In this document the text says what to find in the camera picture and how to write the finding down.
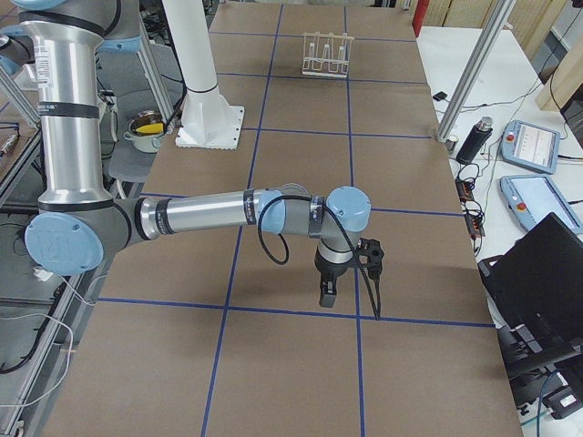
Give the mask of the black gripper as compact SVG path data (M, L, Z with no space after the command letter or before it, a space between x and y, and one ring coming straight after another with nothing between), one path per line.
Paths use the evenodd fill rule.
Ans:
M325 259L320 253L315 254L314 263L320 272L320 299L319 305L323 308L332 308L337 297L336 279L348 269L354 267L354 261L349 259L343 263L334 263Z

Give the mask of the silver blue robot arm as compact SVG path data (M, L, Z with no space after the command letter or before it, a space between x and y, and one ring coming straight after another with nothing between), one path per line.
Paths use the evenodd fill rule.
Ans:
M348 269L363 275L373 305L380 300L379 253L364 239L371 212L358 188L326 197L303 187L253 189L191 198L116 200L105 189L99 134L96 52L116 43L138 45L135 1L21 1L23 32L1 44L4 66L33 63L44 142L46 190L26 227L31 258L63 276L96 268L109 255L142 240L197 229L254 225L260 233L316 239L320 303L335 301L336 280Z

